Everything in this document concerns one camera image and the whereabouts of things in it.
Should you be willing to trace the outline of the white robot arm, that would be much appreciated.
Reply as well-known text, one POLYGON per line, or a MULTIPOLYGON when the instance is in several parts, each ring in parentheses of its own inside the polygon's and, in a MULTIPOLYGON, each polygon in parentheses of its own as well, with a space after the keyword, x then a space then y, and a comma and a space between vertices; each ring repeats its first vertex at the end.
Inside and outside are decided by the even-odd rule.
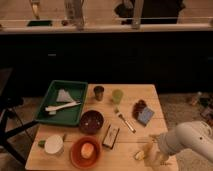
POLYGON ((151 147, 145 158, 150 167, 166 165, 170 156, 185 149, 213 163, 213 129, 204 121, 183 122, 153 138, 157 147, 151 147))

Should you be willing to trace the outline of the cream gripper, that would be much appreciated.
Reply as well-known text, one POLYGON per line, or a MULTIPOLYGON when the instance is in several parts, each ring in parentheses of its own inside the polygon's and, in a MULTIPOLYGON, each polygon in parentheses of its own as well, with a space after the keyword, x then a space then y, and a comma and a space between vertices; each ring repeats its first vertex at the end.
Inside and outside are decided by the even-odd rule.
POLYGON ((169 156, 160 151, 157 144, 157 136, 150 135, 148 142, 144 145, 144 160, 147 166, 160 167, 167 164, 169 156))

